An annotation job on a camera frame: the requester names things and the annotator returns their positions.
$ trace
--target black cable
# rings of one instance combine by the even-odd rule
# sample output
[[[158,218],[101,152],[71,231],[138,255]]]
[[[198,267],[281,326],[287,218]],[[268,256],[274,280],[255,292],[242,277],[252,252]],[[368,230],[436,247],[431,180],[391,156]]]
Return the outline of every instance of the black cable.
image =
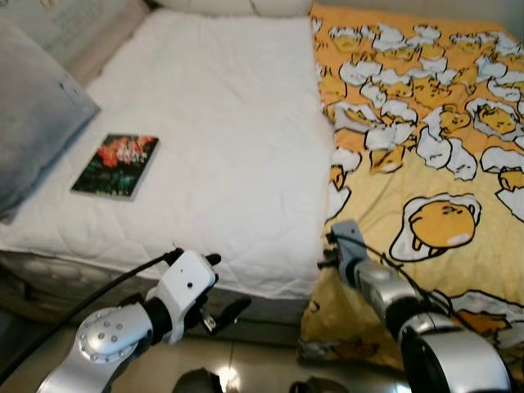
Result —
[[[42,334],[39,338],[33,341],[29,346],[27,346],[22,352],[20,352],[0,373],[0,386],[15,372],[15,370],[22,364],[24,361],[29,358],[45,341],[47,341],[53,334],[58,332],[63,328],[76,314],[80,311],[91,305],[95,300],[104,296],[108,291],[121,284],[125,280],[130,279],[135,276],[137,273],[142,272],[145,269],[159,264],[161,261],[165,260],[168,263],[173,263],[181,254],[183,250],[177,248],[171,252],[166,252],[162,256],[150,260],[145,264],[141,264],[133,270],[129,270],[127,273],[122,274],[118,278],[115,278],[113,281],[107,283],[104,287],[95,291],[90,297],[83,300],[81,303],[76,305],[69,313],[64,315],[60,321],[58,321],[51,329]]]
[[[366,250],[372,252],[373,254],[375,254],[376,256],[378,256],[381,260],[384,260],[386,261],[386,263],[388,264],[388,266],[390,266],[391,268],[393,268],[394,270],[396,270],[402,277],[404,277],[406,279],[406,281],[409,283],[409,285],[411,285],[411,287],[413,287],[417,292],[420,293],[420,295],[424,298],[425,301],[427,302],[430,302],[431,301],[429,299],[431,299],[432,301],[434,301],[435,303],[437,303],[438,305],[440,305],[440,307],[442,307],[443,309],[445,309],[449,315],[455,317],[466,329],[468,330],[471,330],[472,332],[475,332],[476,334],[479,334],[480,333],[466,320],[462,317],[462,315],[460,315],[458,312],[456,312],[453,308],[452,305],[450,304],[447,304],[445,303],[444,301],[442,301],[441,299],[439,299],[437,296],[435,296],[433,293],[429,292],[429,291],[426,291],[424,289],[422,289],[416,282],[415,280],[413,280],[409,274],[407,274],[402,268],[401,266],[395,264],[392,260],[388,259],[386,257],[386,254],[385,253],[381,253],[379,251],[377,251],[376,249],[374,249],[373,247],[371,246],[368,246],[366,243],[364,242],[361,242],[357,239],[354,239],[352,237],[349,237],[349,236],[344,236],[344,235],[335,235],[335,237],[339,238],[339,239],[342,239],[342,240],[347,240],[348,242],[352,242],[353,244],[356,244],[357,246],[361,246],[363,248],[365,248]]]

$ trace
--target wall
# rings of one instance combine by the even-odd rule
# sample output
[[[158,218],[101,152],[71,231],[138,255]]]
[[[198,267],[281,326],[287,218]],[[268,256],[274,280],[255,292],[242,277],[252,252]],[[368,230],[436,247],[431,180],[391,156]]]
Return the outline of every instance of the wall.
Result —
[[[63,66],[72,62],[132,0],[0,0],[0,16]]]

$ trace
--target gray pillow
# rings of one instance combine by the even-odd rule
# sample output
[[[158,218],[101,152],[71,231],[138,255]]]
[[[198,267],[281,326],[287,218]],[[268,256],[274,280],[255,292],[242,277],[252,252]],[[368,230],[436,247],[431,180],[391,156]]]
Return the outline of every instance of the gray pillow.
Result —
[[[98,108],[46,52],[1,17],[0,53],[0,218],[5,218]]]

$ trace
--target mattress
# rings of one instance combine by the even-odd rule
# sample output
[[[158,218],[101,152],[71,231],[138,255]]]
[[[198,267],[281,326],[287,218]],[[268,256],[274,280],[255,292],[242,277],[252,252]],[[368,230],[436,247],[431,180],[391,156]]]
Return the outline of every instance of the mattress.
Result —
[[[181,246],[223,256],[219,288],[306,298],[332,151],[312,59],[306,18],[153,12],[88,87],[101,113],[0,224],[4,264],[52,257],[68,262],[52,279],[71,284],[78,269],[122,272]],[[108,133],[160,139],[133,201],[70,192]]]

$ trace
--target yellow blanket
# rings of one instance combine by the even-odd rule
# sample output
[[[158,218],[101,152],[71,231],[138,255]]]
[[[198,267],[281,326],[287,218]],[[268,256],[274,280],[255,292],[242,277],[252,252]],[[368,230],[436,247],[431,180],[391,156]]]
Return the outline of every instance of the yellow blanket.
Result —
[[[356,219],[370,246],[519,365],[524,48],[489,23],[318,4],[310,19],[337,148],[325,232]],[[335,269],[321,272],[302,322],[304,356],[400,367],[393,339]]]

